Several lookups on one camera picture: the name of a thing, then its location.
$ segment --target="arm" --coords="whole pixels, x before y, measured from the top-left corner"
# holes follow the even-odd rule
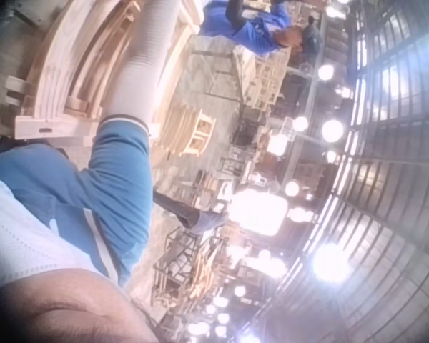
[[[242,17],[243,0],[229,0],[226,8],[226,18],[236,31],[242,29],[247,20]]]
[[[270,13],[274,14],[278,18],[280,18],[280,21],[282,22],[282,25],[284,27],[291,25],[291,18],[289,14],[287,13],[285,2],[289,0],[272,0],[271,1],[271,8]]]

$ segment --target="worker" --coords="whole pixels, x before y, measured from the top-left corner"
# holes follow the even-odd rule
[[[161,342],[122,287],[148,242],[148,127],[179,5],[142,7],[87,169],[45,144],[0,153],[0,309],[30,342]]]
[[[302,32],[302,57],[304,61],[313,61],[321,52],[322,37],[320,31],[315,26],[315,18],[308,17],[308,25]]]
[[[258,11],[252,19],[246,19],[243,0],[213,0],[205,7],[200,34],[227,37],[259,55],[281,48],[299,49],[302,29],[291,26],[286,0],[271,2],[270,13]]]
[[[224,225],[229,219],[227,212],[202,211],[183,202],[173,200],[162,193],[153,191],[154,203],[177,216],[183,227],[193,234],[203,234]]]

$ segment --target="metal grille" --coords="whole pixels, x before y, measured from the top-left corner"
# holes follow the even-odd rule
[[[357,79],[344,155],[279,299],[252,322],[265,326],[263,342],[429,339],[429,0],[352,9]],[[336,287],[311,270],[328,242],[352,268]]]

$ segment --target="white stripe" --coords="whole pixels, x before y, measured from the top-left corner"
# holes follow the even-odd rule
[[[59,234],[59,227],[57,226],[57,222],[55,219],[51,219],[49,221],[49,228],[53,233],[55,233],[57,236],[60,236]]]
[[[102,122],[102,124],[100,125],[100,127],[101,126],[104,126],[106,123],[110,123],[110,122],[112,122],[112,121],[126,121],[126,122],[128,122],[128,123],[133,123],[133,124],[135,124],[135,125],[137,125],[137,126],[140,126],[145,132],[146,132],[146,134],[149,136],[149,132],[148,132],[148,129],[147,129],[147,127],[145,126],[145,125],[143,125],[142,123],[140,123],[139,121],[135,121],[135,120],[133,120],[133,119],[128,119],[128,118],[119,118],[119,117],[115,117],[115,118],[111,118],[111,119],[106,119],[106,120],[104,120],[103,122]]]
[[[107,269],[109,278],[115,284],[117,284],[118,283],[117,270],[116,268],[114,268],[112,257],[109,254],[107,245],[105,244],[105,241],[103,240],[99,232],[99,228],[95,224],[92,211],[90,209],[84,209],[84,216],[86,216],[87,224],[91,228],[92,234],[94,235],[95,243],[97,245],[97,249],[99,250],[100,259],[102,260],[103,265]]]

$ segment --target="blue sleeve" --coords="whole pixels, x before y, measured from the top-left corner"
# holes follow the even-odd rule
[[[96,198],[93,210],[119,262],[119,284],[128,280],[149,238],[152,177],[146,132],[127,121],[100,127],[82,184]]]
[[[278,48],[273,38],[268,38],[264,34],[258,33],[250,21],[233,36],[235,43],[258,55],[268,54]]]
[[[281,25],[283,28],[291,26],[291,18],[287,13],[286,5],[284,2],[281,4],[272,5],[270,7],[270,13],[278,17],[281,21]]]

